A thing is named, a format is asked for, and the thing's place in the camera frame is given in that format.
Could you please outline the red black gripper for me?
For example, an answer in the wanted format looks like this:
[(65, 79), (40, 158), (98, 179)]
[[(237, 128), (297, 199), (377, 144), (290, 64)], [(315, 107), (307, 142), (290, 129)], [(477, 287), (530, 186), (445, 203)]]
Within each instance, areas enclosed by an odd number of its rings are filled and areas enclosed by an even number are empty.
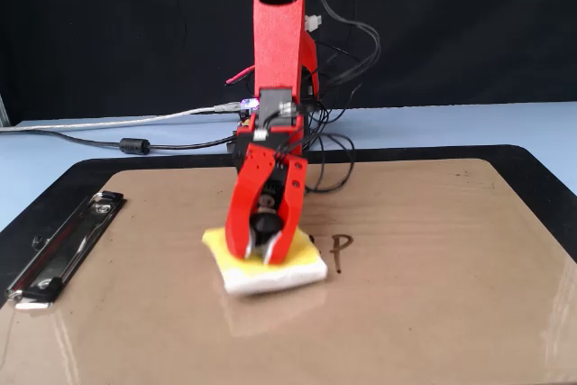
[[(281, 264), (298, 228), (307, 175), (302, 153), (305, 116), (277, 117), (259, 126), (259, 116), (241, 121), (234, 137), (234, 166), (240, 170), (224, 225), (229, 253), (239, 259), (258, 254), (267, 265)], [(275, 169), (274, 152), (284, 161), (287, 175), (276, 211), (275, 199), (262, 190)], [(277, 216), (283, 226), (277, 232)]]

